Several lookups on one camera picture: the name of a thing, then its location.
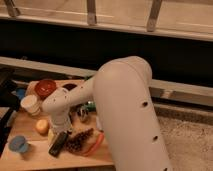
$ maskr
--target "table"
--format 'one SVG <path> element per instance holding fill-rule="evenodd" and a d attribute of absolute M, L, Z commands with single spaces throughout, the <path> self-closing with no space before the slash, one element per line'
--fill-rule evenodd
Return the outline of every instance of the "table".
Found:
<path fill-rule="evenodd" d="M 57 86 L 62 86 L 67 83 L 81 84 L 83 81 L 63 80 L 56 82 Z M 27 95 L 35 94 L 34 86 L 36 83 L 37 82 L 31 82 L 29 84 L 26 91 Z M 96 113 L 92 113 L 89 124 L 81 124 L 76 117 L 74 128 L 76 130 L 85 130 L 93 127 L 95 129 L 94 134 L 97 135 L 98 132 L 95 124 L 95 115 Z M 0 158 L 0 170 L 43 170 L 113 165 L 106 140 L 104 140 L 101 147 L 89 157 L 73 155 L 65 149 L 62 150 L 57 158 L 49 155 L 48 150 L 50 147 L 47 142 L 47 136 L 41 136 L 35 131 L 35 124 L 37 120 L 48 117 L 49 116 L 43 112 L 38 116 L 32 117 L 23 109 L 19 110 L 8 137 L 8 142 L 17 135 L 23 135 L 28 140 L 30 148 L 28 152 L 20 155 L 10 151 L 7 142 L 2 157 Z M 93 138 L 88 141 L 87 145 L 90 145 L 94 141 Z"/>

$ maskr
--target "small container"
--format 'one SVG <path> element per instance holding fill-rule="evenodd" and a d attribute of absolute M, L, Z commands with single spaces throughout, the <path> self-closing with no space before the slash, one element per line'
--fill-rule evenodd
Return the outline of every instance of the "small container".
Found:
<path fill-rule="evenodd" d="M 38 115 L 41 112 L 38 98 L 35 95 L 25 96 L 21 100 L 21 107 L 24 108 L 32 116 Z"/>
<path fill-rule="evenodd" d="M 19 135 L 14 137 L 9 143 L 9 149 L 17 153 L 25 153 L 29 149 L 29 144 L 24 136 Z"/>

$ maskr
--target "food item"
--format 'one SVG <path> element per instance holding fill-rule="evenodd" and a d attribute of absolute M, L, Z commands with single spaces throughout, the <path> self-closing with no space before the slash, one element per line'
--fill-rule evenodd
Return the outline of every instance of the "food item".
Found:
<path fill-rule="evenodd" d="M 104 133 L 101 132 L 98 135 L 98 138 L 97 138 L 96 142 L 89 148 L 89 150 L 87 150 L 83 154 L 83 156 L 90 156 L 90 155 L 92 155 L 100 147 L 100 145 L 102 144 L 103 140 L 104 140 Z"/>
<path fill-rule="evenodd" d="M 84 143 L 93 135 L 93 128 L 76 134 L 66 143 L 66 148 L 71 153 L 78 153 L 83 149 Z"/>
<path fill-rule="evenodd" d="M 56 90 L 56 82 L 51 79 L 43 79 L 35 86 L 35 92 L 44 100 Z"/>
<path fill-rule="evenodd" d="M 35 128 L 39 134 L 44 135 L 49 130 L 49 122 L 46 119 L 40 119 L 37 121 Z"/>

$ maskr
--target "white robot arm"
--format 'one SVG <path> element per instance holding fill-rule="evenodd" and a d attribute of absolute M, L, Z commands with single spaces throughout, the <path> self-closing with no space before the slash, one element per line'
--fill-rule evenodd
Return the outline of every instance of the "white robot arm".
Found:
<path fill-rule="evenodd" d="M 172 171 L 149 93 L 151 77 L 142 58 L 112 60 L 72 91 L 48 97 L 43 110 L 57 114 L 93 99 L 117 171 Z"/>

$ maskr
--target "red plate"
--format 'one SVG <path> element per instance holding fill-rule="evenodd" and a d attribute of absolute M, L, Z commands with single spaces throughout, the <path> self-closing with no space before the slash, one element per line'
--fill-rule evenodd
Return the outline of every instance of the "red plate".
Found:
<path fill-rule="evenodd" d="M 56 82 L 51 79 L 44 79 L 39 81 L 35 86 L 35 92 L 44 100 L 56 90 Z"/>

